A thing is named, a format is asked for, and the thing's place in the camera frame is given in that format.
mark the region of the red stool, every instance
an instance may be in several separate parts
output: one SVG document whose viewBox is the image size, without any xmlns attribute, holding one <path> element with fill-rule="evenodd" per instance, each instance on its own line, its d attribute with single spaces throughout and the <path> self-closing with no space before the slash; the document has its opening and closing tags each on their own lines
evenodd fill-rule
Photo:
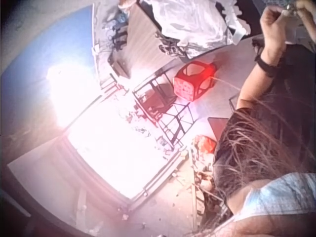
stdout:
<svg viewBox="0 0 316 237">
<path fill-rule="evenodd" d="M 188 101 L 194 101 L 214 86 L 216 66 L 193 61 L 181 68 L 173 79 L 174 93 Z"/>
</svg>

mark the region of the person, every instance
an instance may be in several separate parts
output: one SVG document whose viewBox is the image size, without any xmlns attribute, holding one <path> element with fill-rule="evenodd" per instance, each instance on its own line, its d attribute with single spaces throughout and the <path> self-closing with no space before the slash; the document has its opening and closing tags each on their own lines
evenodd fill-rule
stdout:
<svg viewBox="0 0 316 237">
<path fill-rule="evenodd" d="M 311 0 L 296 3 L 315 41 Z M 267 6 L 264 36 L 218 141 L 217 190 L 233 217 L 207 236 L 316 236 L 315 54 L 286 44 L 288 11 Z"/>
</svg>

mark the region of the black watch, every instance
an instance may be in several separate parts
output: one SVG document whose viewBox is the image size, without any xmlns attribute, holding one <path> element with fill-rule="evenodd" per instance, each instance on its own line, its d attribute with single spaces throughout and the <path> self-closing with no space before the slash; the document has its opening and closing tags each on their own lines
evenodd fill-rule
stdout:
<svg viewBox="0 0 316 237">
<path fill-rule="evenodd" d="M 268 77 L 270 78 L 274 78 L 277 74 L 277 67 L 271 66 L 267 63 L 265 63 L 262 59 L 261 59 L 261 55 L 257 55 L 255 58 L 255 62 L 257 62 L 257 64 L 259 65 L 259 67 L 265 71 L 265 73 L 267 74 Z"/>
</svg>

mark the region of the tiled floor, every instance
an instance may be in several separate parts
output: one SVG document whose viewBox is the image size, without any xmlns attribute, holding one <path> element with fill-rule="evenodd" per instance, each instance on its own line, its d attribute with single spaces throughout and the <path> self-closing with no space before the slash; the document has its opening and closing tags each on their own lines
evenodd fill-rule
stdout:
<svg viewBox="0 0 316 237">
<path fill-rule="evenodd" d="M 184 137 L 184 144 L 188 144 L 198 134 L 214 138 L 207 118 L 228 118 L 231 115 L 228 99 L 238 93 L 254 66 L 254 57 L 251 39 L 246 39 L 238 46 L 227 46 L 199 59 L 207 63 L 215 62 L 219 66 L 216 73 L 218 81 L 201 98 L 191 103 L 190 108 L 196 122 Z M 172 65 L 168 65 L 173 68 L 167 72 L 167 75 L 172 78 L 183 65 L 180 60 L 173 61 Z M 180 175 L 185 179 L 185 181 L 182 180 L 183 183 L 189 182 L 188 173 L 190 171 L 188 163 L 180 168 Z M 192 196 L 190 189 L 183 189 L 175 178 L 170 179 L 157 191 L 157 194 L 130 217 L 129 224 L 126 226 L 126 236 L 155 237 L 164 234 L 168 237 L 180 237 L 190 233 L 192 229 Z"/>
</svg>

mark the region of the white plastic bag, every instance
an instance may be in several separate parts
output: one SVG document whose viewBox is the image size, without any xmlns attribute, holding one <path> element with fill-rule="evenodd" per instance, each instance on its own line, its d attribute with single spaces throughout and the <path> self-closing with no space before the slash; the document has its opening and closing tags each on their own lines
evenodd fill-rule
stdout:
<svg viewBox="0 0 316 237">
<path fill-rule="evenodd" d="M 153 7 L 161 33 L 181 44 L 207 46 L 226 40 L 227 25 L 210 0 L 145 0 Z"/>
</svg>

